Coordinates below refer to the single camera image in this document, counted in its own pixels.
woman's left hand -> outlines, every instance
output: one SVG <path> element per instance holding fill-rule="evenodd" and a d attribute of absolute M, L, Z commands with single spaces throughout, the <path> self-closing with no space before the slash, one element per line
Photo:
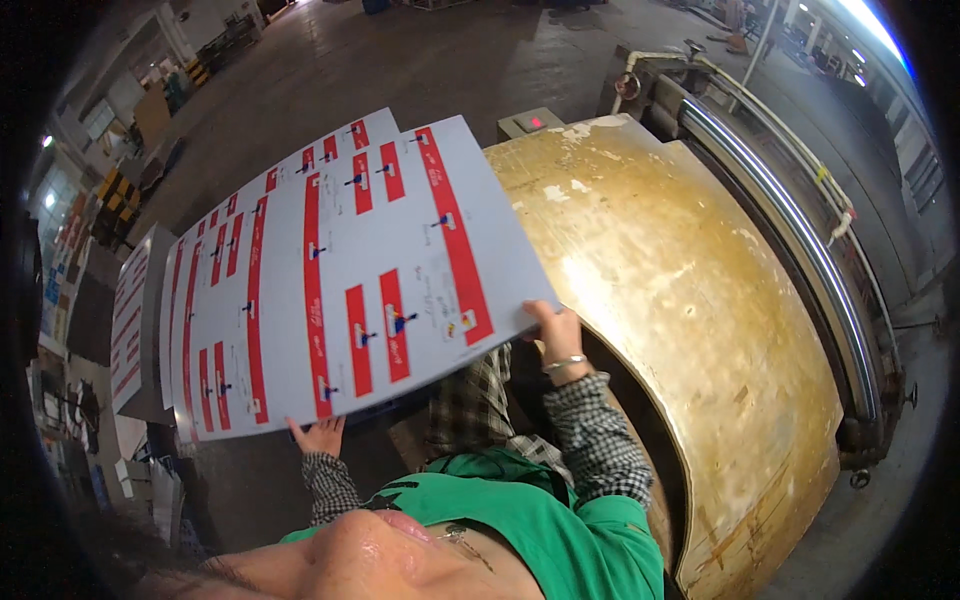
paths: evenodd
<path fill-rule="evenodd" d="M 290 433 L 293 434 L 303 454 L 326 452 L 333 458 L 340 458 L 340 444 L 344 439 L 345 422 L 347 422 L 346 417 L 331 417 L 314 423 L 309 431 L 303 433 L 297 422 L 287 417 Z"/>

woman's lips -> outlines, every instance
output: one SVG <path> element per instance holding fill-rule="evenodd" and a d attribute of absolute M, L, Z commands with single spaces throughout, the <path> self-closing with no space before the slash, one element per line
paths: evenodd
<path fill-rule="evenodd" d="M 408 536 L 413 536 L 418 540 L 423 540 L 430 544 L 435 543 L 435 538 L 430 535 L 426 527 L 420 525 L 416 519 L 409 515 L 405 515 L 400 511 L 388 510 L 373 511 L 373 513 L 382 518 L 384 522 L 394 529 L 398 529 Z"/>

woman's hand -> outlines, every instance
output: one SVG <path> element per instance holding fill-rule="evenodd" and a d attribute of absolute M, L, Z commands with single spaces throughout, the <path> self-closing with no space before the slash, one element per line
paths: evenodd
<path fill-rule="evenodd" d="M 528 300 L 523 303 L 523 310 L 540 324 L 537 338 L 544 345 L 544 365 L 561 362 L 571 356 L 583 355 L 580 317 L 577 313 L 566 307 L 559 313 L 554 312 L 545 300 Z M 593 367 L 589 363 L 573 363 L 550 372 L 550 379 L 555 386 L 562 386 L 591 372 Z"/>
<path fill-rule="evenodd" d="M 331 417 L 314 423 L 309 431 L 303 433 L 297 422 L 287 417 L 290 433 L 293 434 L 303 454 L 326 452 L 333 458 L 340 458 L 340 444 L 344 440 L 345 422 L 347 422 L 346 417 Z"/>

green shirt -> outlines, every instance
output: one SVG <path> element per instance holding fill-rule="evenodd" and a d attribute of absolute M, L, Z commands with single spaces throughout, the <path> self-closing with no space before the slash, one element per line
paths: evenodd
<path fill-rule="evenodd" d="M 483 523 L 514 547 L 548 599 L 661 599 L 663 558 L 639 502 L 601 496 L 574 512 L 549 492 L 548 471 L 510 450 L 490 448 L 435 461 L 426 472 L 387 484 L 362 508 L 399 509 L 425 527 L 458 519 Z M 569 506 L 576 506 L 573 491 L 566 491 Z M 309 538 L 318 529 L 280 542 Z"/>

yellow black striped post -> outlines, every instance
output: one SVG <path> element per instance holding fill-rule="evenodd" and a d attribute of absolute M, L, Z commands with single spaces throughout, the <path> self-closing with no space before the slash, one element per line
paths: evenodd
<path fill-rule="evenodd" d="M 119 213 L 121 221 L 129 221 L 140 206 L 140 190 L 113 168 L 97 191 L 97 198 L 108 212 Z"/>
<path fill-rule="evenodd" d="M 210 74 L 206 72 L 204 66 L 200 64 L 200 61 L 193 59 L 186 65 L 186 74 L 190 76 L 190 79 L 193 80 L 193 84 L 196 87 L 201 87 L 210 79 Z"/>

